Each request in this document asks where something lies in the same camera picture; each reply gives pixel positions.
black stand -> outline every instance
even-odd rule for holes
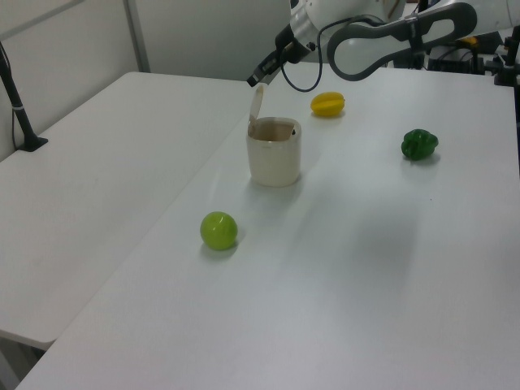
[[[517,115],[517,141],[518,141],[518,164],[520,165],[520,88],[518,87],[517,76],[520,75],[520,67],[516,64],[518,46],[520,45],[520,28],[513,29],[513,36],[505,40],[508,48],[505,61],[496,56],[493,61],[486,63],[486,70],[495,75],[495,85],[502,85],[514,88],[514,105]]]
[[[7,58],[5,58],[3,53],[0,54],[0,76],[2,77],[3,84],[6,87],[7,95],[9,96],[9,100],[11,100],[11,105],[15,111],[16,118],[18,119],[19,125],[22,128],[22,132],[24,133],[25,137],[24,144],[21,145],[18,149],[25,150],[26,152],[33,152],[40,146],[46,144],[47,140],[45,138],[38,137],[34,133],[33,128],[31,127],[31,123],[29,122],[29,118],[25,113],[24,105],[20,100],[15,82],[13,81],[11,69],[7,63]]]
[[[486,62],[486,70],[495,75],[495,85],[516,87],[517,76],[520,75],[520,67],[516,64],[518,45],[520,44],[520,28],[513,29],[513,36],[505,39],[505,47],[508,48],[507,56],[502,59],[498,55]]]

white tabletop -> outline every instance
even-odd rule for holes
[[[0,336],[46,349],[249,110],[246,83],[130,73],[0,163]]]
[[[288,67],[298,85],[316,66]],[[512,89],[395,69],[317,92],[278,76],[260,116],[298,119],[302,177],[249,181],[243,119],[19,390],[520,387],[520,188]],[[403,135],[440,139],[425,162]],[[239,244],[199,223],[224,210]]]

beige cup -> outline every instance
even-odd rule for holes
[[[251,177],[259,184],[285,187],[300,175],[301,125],[289,118],[257,119],[263,87],[257,89],[247,132]]]

green ball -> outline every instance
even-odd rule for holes
[[[201,223],[201,237],[206,245],[215,250],[225,250],[235,244],[238,227],[231,215],[222,211],[209,213]]]

green bell pepper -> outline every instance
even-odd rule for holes
[[[405,134],[401,144],[403,154],[413,161],[422,160],[431,154],[439,144],[439,139],[421,128],[416,128]]]

